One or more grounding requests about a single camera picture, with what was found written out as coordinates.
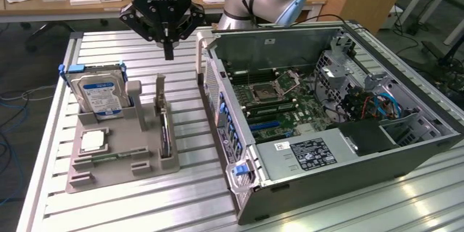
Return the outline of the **open black PC case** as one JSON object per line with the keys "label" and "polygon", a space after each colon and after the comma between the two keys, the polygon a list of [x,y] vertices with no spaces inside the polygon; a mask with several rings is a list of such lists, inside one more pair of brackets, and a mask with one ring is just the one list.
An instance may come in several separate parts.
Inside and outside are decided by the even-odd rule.
{"label": "open black PC case", "polygon": [[[354,40],[350,56],[367,73],[365,88],[349,89],[345,96],[323,86],[317,68],[331,40],[342,35]],[[382,42],[350,23],[209,29],[198,33],[197,41],[199,88],[242,225],[406,176],[464,140],[464,113]],[[259,160],[261,143],[251,133],[229,73],[291,67],[314,78],[314,95],[323,106],[343,113],[343,119],[327,130],[346,122],[381,122],[418,113],[442,136],[359,156],[318,173],[273,181]],[[249,165],[251,173],[237,177],[233,169],[242,164]]]}

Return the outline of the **silver disk bay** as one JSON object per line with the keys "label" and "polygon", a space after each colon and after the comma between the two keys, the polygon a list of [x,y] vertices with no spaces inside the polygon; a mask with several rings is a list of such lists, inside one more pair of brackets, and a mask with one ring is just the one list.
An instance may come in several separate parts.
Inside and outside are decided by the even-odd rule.
{"label": "silver disk bay", "polygon": [[433,122],[418,113],[395,120],[382,120],[379,125],[401,147],[442,136]]}

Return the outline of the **green RAM stick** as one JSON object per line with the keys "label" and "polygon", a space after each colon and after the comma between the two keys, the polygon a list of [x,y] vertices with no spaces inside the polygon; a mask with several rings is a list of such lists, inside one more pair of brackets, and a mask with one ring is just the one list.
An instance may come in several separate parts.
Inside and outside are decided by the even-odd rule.
{"label": "green RAM stick", "polygon": [[117,161],[131,157],[131,153],[111,153],[93,157],[93,162]]}

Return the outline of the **grey plastic parts rack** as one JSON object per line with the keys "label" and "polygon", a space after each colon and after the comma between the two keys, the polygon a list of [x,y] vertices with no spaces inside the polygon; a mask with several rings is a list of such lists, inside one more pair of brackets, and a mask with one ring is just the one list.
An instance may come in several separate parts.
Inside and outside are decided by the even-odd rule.
{"label": "grey plastic parts rack", "polygon": [[[161,157],[161,118],[155,114],[155,102],[142,103],[139,81],[127,83],[127,91],[135,105],[123,109],[123,116],[98,120],[95,114],[78,115],[77,133],[70,158],[66,192],[77,193],[147,179],[181,170],[175,138],[175,125],[170,106],[173,156]],[[89,131],[102,130],[105,145],[99,150],[82,152],[82,136]],[[106,162],[93,162],[93,157],[111,153],[131,153],[131,157]]]}

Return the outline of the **grey power supply unit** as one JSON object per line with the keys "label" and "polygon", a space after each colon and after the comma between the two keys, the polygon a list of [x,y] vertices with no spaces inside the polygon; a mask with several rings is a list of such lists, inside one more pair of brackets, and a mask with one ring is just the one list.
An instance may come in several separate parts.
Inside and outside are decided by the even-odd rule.
{"label": "grey power supply unit", "polygon": [[257,150],[273,181],[318,173],[359,158],[338,128],[262,143]]}

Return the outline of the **graphics card with metal bracket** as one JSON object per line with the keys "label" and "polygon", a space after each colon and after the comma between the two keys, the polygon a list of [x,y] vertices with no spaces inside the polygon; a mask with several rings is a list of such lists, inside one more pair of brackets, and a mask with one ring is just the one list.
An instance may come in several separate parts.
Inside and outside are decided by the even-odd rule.
{"label": "graphics card with metal bracket", "polygon": [[161,130],[162,130],[162,147],[161,147],[161,157],[163,159],[173,156],[173,141],[171,141],[171,120],[170,120],[170,106],[166,98],[165,91],[165,81],[166,75],[157,74],[155,83],[155,114],[161,118]]}

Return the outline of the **silver chipset heat sink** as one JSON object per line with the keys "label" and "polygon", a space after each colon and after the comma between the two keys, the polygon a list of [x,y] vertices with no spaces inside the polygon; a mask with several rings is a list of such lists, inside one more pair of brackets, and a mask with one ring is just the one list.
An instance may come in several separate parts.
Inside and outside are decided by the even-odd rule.
{"label": "silver chipset heat sink", "polygon": [[317,133],[318,130],[311,123],[303,123],[297,126],[298,133],[306,135],[310,133]]}

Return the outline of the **hard disk in blue carrier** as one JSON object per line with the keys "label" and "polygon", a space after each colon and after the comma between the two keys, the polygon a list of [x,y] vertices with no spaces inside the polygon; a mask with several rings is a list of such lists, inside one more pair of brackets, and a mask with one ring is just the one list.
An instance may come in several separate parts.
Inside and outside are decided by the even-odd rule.
{"label": "hard disk in blue carrier", "polygon": [[123,109],[133,106],[126,91],[129,78],[125,62],[102,66],[62,64],[58,70],[83,113],[93,112],[98,120],[123,116]]}

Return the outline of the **CPU socket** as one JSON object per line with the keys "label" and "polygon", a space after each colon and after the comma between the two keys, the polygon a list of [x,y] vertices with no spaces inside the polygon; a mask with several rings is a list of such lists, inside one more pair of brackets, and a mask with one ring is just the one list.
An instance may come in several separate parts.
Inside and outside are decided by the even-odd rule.
{"label": "CPU socket", "polygon": [[283,99],[273,82],[250,85],[250,92],[254,103],[269,103]]}

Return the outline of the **green motherboard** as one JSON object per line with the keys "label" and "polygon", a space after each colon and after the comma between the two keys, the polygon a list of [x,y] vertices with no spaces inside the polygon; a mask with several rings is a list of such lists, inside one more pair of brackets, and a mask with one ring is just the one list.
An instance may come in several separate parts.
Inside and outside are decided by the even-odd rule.
{"label": "green motherboard", "polygon": [[[313,90],[314,78],[306,75],[302,72],[302,70],[299,70],[295,67],[279,70],[274,68],[275,77],[278,78],[287,70],[293,70],[298,74],[301,78],[301,85],[290,93],[285,95],[282,94],[283,99],[279,101],[295,102],[298,109],[295,111],[285,112],[282,114],[267,115],[255,118],[247,118],[245,115],[249,126],[271,121],[279,121],[281,123],[279,127],[259,131],[251,131],[257,143],[266,143],[289,137],[301,136],[297,130],[297,126],[299,124],[311,123],[318,131],[323,131],[330,128],[331,124],[339,122],[343,119],[343,113],[337,113],[334,109],[330,109],[327,106],[323,106],[322,100],[315,97]],[[262,104],[253,102],[250,85],[253,84],[233,84],[234,92],[242,107],[243,114],[247,112],[247,105]]]}

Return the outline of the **silver CPU chip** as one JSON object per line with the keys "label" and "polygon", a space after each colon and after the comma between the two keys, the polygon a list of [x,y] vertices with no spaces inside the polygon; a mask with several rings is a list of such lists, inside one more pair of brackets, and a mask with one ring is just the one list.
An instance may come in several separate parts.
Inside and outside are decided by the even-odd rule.
{"label": "silver CPU chip", "polygon": [[106,134],[102,130],[89,131],[82,136],[81,151],[90,152],[99,150],[105,145]]}

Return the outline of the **blue expansion slot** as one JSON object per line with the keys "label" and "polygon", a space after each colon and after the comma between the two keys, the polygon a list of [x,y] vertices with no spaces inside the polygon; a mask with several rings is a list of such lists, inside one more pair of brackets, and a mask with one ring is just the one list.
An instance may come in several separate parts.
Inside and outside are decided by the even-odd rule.
{"label": "blue expansion slot", "polygon": [[279,126],[281,126],[279,121],[271,121],[271,122],[266,122],[266,123],[259,123],[259,124],[251,125],[250,129],[251,129],[251,131],[259,131],[259,130],[275,128],[275,127],[279,127]]}

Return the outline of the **metal socket cover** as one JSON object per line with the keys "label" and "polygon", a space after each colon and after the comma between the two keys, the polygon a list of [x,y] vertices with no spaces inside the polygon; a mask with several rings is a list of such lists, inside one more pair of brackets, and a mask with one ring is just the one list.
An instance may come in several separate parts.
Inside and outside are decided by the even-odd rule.
{"label": "metal socket cover", "polygon": [[285,95],[290,93],[299,85],[301,78],[293,70],[287,70],[275,80],[278,90]]}

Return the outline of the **silver metal drive cage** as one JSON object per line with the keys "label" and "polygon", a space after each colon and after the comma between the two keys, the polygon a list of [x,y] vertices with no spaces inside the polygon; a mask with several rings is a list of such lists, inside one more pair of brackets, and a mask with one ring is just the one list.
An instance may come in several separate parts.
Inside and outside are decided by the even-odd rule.
{"label": "silver metal drive cage", "polygon": [[347,35],[334,37],[317,65],[323,86],[342,96],[349,89],[366,86],[367,73],[350,56],[354,46],[355,42]]}

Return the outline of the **installed dark RAM stick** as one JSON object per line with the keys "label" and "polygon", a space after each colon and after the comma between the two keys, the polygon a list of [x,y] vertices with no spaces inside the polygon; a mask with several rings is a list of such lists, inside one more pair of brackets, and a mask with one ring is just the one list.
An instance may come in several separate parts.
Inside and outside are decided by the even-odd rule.
{"label": "installed dark RAM stick", "polygon": [[271,103],[247,105],[246,110],[255,110],[255,109],[265,109],[265,108],[285,110],[285,109],[293,108],[295,106],[295,104],[297,103],[293,101],[278,101],[278,102],[271,102]]}
{"label": "installed dark RAM stick", "polygon": [[245,115],[247,118],[255,118],[267,115],[282,114],[285,112],[295,111],[297,109],[298,106],[295,104],[263,106],[258,108],[251,108],[245,113]]}

